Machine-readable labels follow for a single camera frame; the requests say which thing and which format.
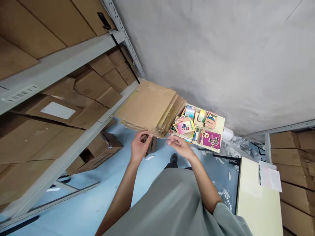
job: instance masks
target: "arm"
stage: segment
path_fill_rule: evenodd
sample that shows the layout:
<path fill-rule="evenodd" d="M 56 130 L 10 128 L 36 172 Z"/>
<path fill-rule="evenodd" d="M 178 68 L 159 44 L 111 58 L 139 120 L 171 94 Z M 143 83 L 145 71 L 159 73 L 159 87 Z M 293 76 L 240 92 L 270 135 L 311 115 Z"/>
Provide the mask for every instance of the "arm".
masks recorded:
<path fill-rule="evenodd" d="M 181 156 L 185 157 L 195 174 L 198 188 L 201 194 L 202 202 L 205 208 L 213 214 L 217 203 L 222 202 L 221 197 L 218 194 L 216 187 L 211 182 L 207 172 L 201 164 L 199 158 L 190 148 L 185 139 L 178 136 L 170 136 L 167 138 L 167 144 L 173 147 Z"/>
<path fill-rule="evenodd" d="M 131 143 L 131 158 L 127 166 L 124 177 L 117 189 L 115 197 L 108 208 L 108 211 L 99 226 L 95 236 L 103 235 L 110 227 L 112 227 L 131 207 L 132 194 L 134 191 L 136 175 L 141 160 L 143 159 L 149 144 L 152 140 L 150 135 L 145 143 L 141 140 L 148 131 L 139 132 Z"/>

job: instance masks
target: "person's right hand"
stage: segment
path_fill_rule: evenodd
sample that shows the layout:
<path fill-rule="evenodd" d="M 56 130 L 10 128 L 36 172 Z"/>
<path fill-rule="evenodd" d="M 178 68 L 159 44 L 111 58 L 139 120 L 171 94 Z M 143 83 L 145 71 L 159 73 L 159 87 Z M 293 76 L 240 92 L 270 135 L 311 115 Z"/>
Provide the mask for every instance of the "person's right hand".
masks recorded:
<path fill-rule="evenodd" d="M 169 136 L 167 139 L 167 145 L 174 148 L 179 155 L 185 157 L 187 160 L 190 161 L 191 159 L 197 157 L 185 139 L 176 135 Z"/>

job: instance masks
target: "black cable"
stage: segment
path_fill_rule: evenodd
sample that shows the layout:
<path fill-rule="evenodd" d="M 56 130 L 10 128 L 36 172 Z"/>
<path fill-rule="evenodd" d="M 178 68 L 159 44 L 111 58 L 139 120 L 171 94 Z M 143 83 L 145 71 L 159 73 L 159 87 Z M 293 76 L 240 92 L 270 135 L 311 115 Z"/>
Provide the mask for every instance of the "black cable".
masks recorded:
<path fill-rule="evenodd" d="M 132 74 L 134 75 L 134 77 L 136 78 L 136 80 L 138 81 L 138 83 L 140 84 L 140 81 L 138 80 L 138 77 L 136 76 L 136 74 L 135 74 L 135 72 L 133 71 L 133 69 L 132 69 L 132 67 L 131 67 L 131 65 L 130 65 L 130 63 L 129 63 L 129 61 L 127 60 L 125 54 L 122 52 L 122 50 L 121 50 L 121 48 L 120 48 L 120 46 L 119 46 L 117 40 L 115 39 L 113 33 L 111 32 L 111 29 L 112 29 L 112 28 L 111 28 L 110 24 L 107 22 L 107 20 L 106 20 L 104 14 L 103 14 L 102 12 L 98 12 L 97 15 L 98 15 L 98 17 L 100 18 L 100 20 L 102 21 L 102 23 L 103 23 L 103 25 L 104 25 L 103 28 L 106 29 L 106 30 L 108 30 L 108 32 L 110 33 L 111 37 L 113 38 L 113 40 L 114 40 L 114 42 L 115 42 L 115 44 L 116 44 L 116 47 L 118 48 L 118 50 L 120 51 L 120 53 L 122 54 L 122 56 L 123 56 L 123 58 L 124 58 L 125 63 L 128 65 L 128 67 L 130 68 Z"/>

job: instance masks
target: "black shoe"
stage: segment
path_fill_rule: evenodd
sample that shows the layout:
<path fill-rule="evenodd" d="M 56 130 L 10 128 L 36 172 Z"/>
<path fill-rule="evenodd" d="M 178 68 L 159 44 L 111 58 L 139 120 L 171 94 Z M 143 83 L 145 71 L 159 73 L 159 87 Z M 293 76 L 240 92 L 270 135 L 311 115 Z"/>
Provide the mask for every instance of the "black shoe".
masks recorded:
<path fill-rule="evenodd" d="M 177 153 L 173 153 L 173 154 L 171 155 L 170 163 L 177 163 L 177 161 L 178 161 Z"/>

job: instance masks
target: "hand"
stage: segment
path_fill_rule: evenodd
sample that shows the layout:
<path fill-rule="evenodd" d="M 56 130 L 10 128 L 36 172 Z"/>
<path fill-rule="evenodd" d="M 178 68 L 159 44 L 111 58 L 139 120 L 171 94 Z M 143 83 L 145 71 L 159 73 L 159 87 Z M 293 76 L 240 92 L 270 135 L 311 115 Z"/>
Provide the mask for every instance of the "hand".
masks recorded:
<path fill-rule="evenodd" d="M 140 164 L 140 162 L 142 161 L 142 158 L 147 152 L 153 135 L 150 134 L 150 136 L 147 138 L 145 143 L 142 143 L 141 140 L 144 139 L 145 134 L 150 134 L 150 131 L 146 130 L 146 131 L 138 132 L 134 140 L 132 141 L 130 163 Z"/>
<path fill-rule="evenodd" d="M 179 155 L 185 157 L 188 161 L 198 158 L 185 139 L 176 135 L 169 136 L 167 139 L 167 145 L 174 148 Z"/>

